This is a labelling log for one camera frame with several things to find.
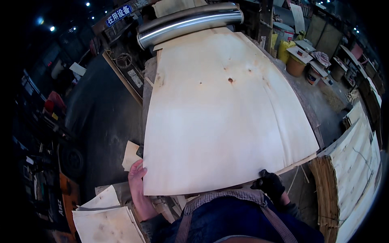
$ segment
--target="black glove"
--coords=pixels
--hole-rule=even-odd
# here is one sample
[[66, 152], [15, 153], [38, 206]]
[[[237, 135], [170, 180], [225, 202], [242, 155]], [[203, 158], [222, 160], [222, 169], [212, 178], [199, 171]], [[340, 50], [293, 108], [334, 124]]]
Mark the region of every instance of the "black glove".
[[269, 173], [266, 170], [261, 170], [259, 176], [260, 178], [254, 181], [250, 188], [262, 190], [270, 197], [273, 203], [277, 204], [285, 191], [285, 187], [280, 179], [276, 174]]

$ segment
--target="metal roller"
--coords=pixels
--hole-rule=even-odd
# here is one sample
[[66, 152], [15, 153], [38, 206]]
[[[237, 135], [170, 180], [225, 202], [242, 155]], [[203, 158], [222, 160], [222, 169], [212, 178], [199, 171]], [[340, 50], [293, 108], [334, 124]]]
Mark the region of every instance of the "metal roller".
[[243, 20], [243, 13], [236, 5], [234, 9], [195, 12], [175, 19], [169, 18], [166, 22], [158, 22], [158, 25], [151, 24], [149, 26], [153, 27], [137, 34], [137, 40], [140, 47], [144, 50], [150, 45], [156, 45], [177, 36], [229, 24], [242, 24]]
[[223, 9], [239, 9], [238, 5], [235, 3], [218, 3], [218, 4], [211, 4], [211, 5], [204, 5], [200, 7], [195, 7], [195, 8], [189, 8], [185, 9], [182, 11], [178, 11], [166, 16], [162, 16], [160, 18], [154, 19], [151, 22], [148, 22], [146, 24], [142, 24], [139, 26], [138, 33], [141, 33], [145, 30], [149, 30], [157, 25], [166, 23], [168, 21], [174, 20], [174, 19], [179, 19], [181, 17], [185, 17], [191, 14], [197, 14], [200, 12], [210, 12], [210, 11], [215, 11], [215, 10], [223, 10]]

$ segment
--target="forklift wheel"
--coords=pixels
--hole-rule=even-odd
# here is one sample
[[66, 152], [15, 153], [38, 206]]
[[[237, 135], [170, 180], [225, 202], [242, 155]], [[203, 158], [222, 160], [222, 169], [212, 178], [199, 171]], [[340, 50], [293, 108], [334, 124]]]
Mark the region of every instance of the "forklift wheel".
[[70, 178], [77, 179], [84, 174], [85, 160], [84, 156], [78, 149], [72, 146], [64, 146], [61, 158], [65, 175]]

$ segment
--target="factory floor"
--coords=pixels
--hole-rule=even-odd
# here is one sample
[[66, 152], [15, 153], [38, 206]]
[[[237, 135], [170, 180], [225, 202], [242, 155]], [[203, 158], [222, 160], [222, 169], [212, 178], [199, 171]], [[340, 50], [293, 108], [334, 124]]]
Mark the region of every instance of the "factory floor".
[[[320, 87], [310, 85], [304, 75], [297, 80], [318, 116], [324, 145], [328, 146], [342, 135], [340, 123], [347, 112], [334, 112]], [[347, 92], [341, 83], [335, 83], [332, 89], [336, 89], [338, 96]], [[66, 126], [83, 142], [86, 152], [86, 173], [79, 183], [81, 201], [87, 202], [95, 196], [95, 187], [127, 180], [121, 164], [127, 141], [140, 144], [143, 140], [142, 108], [101, 54], [87, 66], [85, 75], [65, 98], [65, 103], [68, 106]], [[302, 167], [309, 183], [301, 167], [282, 174], [281, 178], [291, 201], [299, 206], [303, 221], [317, 227], [315, 180], [308, 165]]]

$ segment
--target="apron strap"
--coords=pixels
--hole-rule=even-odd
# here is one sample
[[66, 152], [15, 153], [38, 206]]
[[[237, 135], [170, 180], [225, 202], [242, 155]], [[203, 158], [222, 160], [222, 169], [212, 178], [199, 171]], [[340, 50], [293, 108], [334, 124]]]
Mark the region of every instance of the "apron strap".
[[275, 230], [280, 234], [282, 240], [285, 243], [297, 243], [296, 238], [286, 227], [286, 225], [280, 220], [280, 218], [269, 209], [266, 201], [264, 200], [263, 191], [261, 190], [249, 190], [249, 189], [238, 189], [238, 190], [225, 190], [221, 192], [209, 192], [201, 195], [192, 201], [188, 202], [184, 207], [184, 216], [182, 217], [180, 226], [178, 228], [175, 243], [186, 243], [188, 239], [189, 229], [191, 226], [192, 214], [204, 203], [210, 202], [215, 198], [224, 196], [233, 196], [241, 200], [248, 200], [258, 204], [269, 220]]

